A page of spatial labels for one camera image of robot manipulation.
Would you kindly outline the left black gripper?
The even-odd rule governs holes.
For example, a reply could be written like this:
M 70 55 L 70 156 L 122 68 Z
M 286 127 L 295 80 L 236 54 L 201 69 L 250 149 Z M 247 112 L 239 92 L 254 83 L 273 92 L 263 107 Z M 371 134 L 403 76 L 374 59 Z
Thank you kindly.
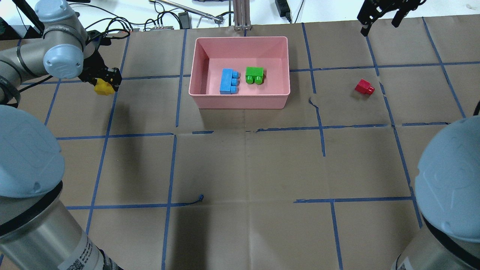
M 108 68 L 99 51 L 94 51 L 84 59 L 79 79 L 90 84 L 97 84 L 97 80 L 102 79 L 113 88 L 113 91 L 118 92 L 122 83 L 122 74 L 117 67 Z

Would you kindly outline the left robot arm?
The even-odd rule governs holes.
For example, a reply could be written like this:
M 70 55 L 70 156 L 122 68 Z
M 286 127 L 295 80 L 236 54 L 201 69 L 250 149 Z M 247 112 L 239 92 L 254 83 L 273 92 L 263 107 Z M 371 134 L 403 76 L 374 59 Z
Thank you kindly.
M 122 76 L 98 52 L 101 33 L 89 35 L 65 0 L 34 8 L 41 41 L 1 52 L 1 253 L 21 270 L 119 270 L 60 201 L 65 159 L 50 130 L 18 108 L 20 85 L 51 75 L 78 77 L 99 95 L 118 91 Z

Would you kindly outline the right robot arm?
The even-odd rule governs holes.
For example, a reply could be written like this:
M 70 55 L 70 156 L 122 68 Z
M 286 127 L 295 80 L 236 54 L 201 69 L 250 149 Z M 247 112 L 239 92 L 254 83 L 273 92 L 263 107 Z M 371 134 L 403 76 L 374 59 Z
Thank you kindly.
M 479 269 L 479 16 L 420 21 L 433 61 L 380 64 L 367 39 L 420 226 L 390 270 Z

